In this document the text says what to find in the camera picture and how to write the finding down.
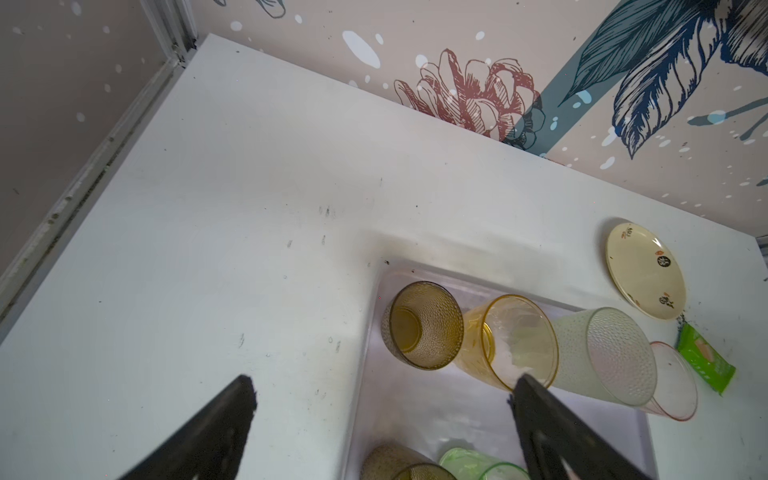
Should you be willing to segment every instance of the floral wallpaper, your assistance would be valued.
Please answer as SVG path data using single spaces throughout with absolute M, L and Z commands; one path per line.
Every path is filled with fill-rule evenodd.
M 139 2 L 0 2 L 0 273 L 165 61 Z
M 755 236 L 764 0 L 192 0 L 213 32 Z

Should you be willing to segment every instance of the white table surface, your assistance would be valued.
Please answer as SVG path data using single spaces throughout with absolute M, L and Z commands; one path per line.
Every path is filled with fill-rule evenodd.
M 210 36 L 0 345 L 0 478 L 118 477 L 239 373 L 238 478 L 338 478 L 385 260 L 672 343 L 607 274 L 621 218 L 674 249 L 686 317 L 738 368 L 723 397 L 697 378 L 690 422 L 650 418 L 660 477 L 765 478 L 752 237 Z

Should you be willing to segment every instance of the plate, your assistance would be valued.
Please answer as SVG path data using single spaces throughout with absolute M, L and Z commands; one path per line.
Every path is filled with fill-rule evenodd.
M 608 235 L 605 260 L 621 294 L 641 312 L 659 320 L 675 319 L 683 312 L 683 272 L 652 232 L 634 223 L 616 226 Z

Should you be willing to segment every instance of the white paint spot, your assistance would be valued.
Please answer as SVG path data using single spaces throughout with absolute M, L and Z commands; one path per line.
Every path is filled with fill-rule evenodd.
M 611 157 L 607 159 L 605 163 L 600 166 L 600 170 L 605 170 L 606 168 L 609 168 L 611 165 L 614 164 L 615 161 L 616 161 L 616 157 Z
M 725 111 L 715 110 L 711 114 L 707 115 L 707 120 L 712 125 L 719 125 L 725 121 Z
M 345 30 L 342 32 L 341 36 L 344 38 L 346 46 L 349 47 L 349 50 L 355 54 L 358 60 L 371 67 L 381 68 L 382 62 L 379 60 L 379 56 L 373 51 L 373 48 L 360 37 L 360 35 L 352 30 Z
M 586 90 L 577 91 L 576 96 L 581 99 L 585 104 L 592 103 L 592 95 Z
M 612 144 L 614 140 L 616 140 L 616 131 L 613 127 L 608 128 L 608 136 L 603 140 L 603 147 L 607 147 L 608 145 Z

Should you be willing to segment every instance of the metal frame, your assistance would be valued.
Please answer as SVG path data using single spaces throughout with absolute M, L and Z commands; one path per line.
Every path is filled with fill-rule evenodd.
M 197 26 L 188 0 L 141 0 L 167 57 L 176 57 L 184 66 L 197 50 Z
M 197 28 L 188 0 L 141 0 L 141 4 L 167 61 L 0 275 L 0 343 L 197 50 Z

